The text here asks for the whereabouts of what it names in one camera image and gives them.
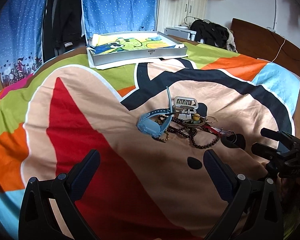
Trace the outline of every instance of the silver tray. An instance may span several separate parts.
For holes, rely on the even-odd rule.
[[[149,34],[149,36],[161,36],[162,40],[165,42],[169,42],[168,44],[171,46],[180,45],[183,48],[154,48],[154,49],[139,49],[139,50],[125,50],[119,52],[110,52],[106,54],[96,54],[94,55],[90,49],[87,49],[89,65],[92,68],[98,69],[106,69],[110,67],[115,67],[116,65],[111,65],[109,67],[106,64],[114,63],[117,61],[127,61],[133,59],[151,59],[151,58],[178,58],[178,57],[186,57],[187,47],[184,46],[183,43],[176,41],[175,39],[156,31],[136,31],[136,32],[117,32],[117,33],[107,33],[102,34],[103,36],[115,35],[117,37],[121,37],[121,35],[125,37],[130,36],[134,37],[134,34]]]

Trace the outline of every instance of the wooden headboard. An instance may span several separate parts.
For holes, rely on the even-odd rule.
[[[258,25],[232,19],[231,30],[236,49],[240,54],[272,61],[277,55],[284,38]],[[285,41],[274,61],[300,76],[300,49]]]

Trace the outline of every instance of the black clothes pile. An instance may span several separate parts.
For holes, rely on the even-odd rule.
[[[229,39],[229,32],[227,28],[209,22],[207,20],[195,20],[190,30],[196,31],[195,41],[201,41],[203,39],[205,44],[227,49],[227,40]]]
[[[43,21],[43,60],[85,46],[81,0],[47,0]]]

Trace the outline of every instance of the white wall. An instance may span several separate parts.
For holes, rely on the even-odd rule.
[[[205,18],[228,28],[232,18],[272,28],[274,0],[208,0]],[[277,0],[275,30],[300,48],[300,8],[295,0]]]

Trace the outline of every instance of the green fabric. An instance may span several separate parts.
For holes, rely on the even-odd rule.
[[[299,215],[300,211],[296,206],[293,207],[290,213],[283,215],[284,240],[286,240],[295,230]]]
[[[80,54],[60,60],[38,75],[34,75],[34,79],[28,88],[12,90],[0,100],[0,135],[6,131],[13,133],[20,123],[25,122],[28,102],[31,100],[38,86],[40,86],[44,79],[54,70],[69,64],[88,66],[88,57],[85,54]]]
[[[228,51],[226,49],[220,49],[202,43],[199,43],[198,45],[193,45],[191,43],[184,42],[184,44],[188,47],[188,57],[186,57],[186,59],[195,62],[197,68],[203,68],[206,65],[215,62],[221,57],[231,58],[238,57],[240,55],[238,53]]]
[[[134,86],[134,68],[136,64],[129,64],[120,67],[99,70],[92,68],[98,72],[115,90]]]

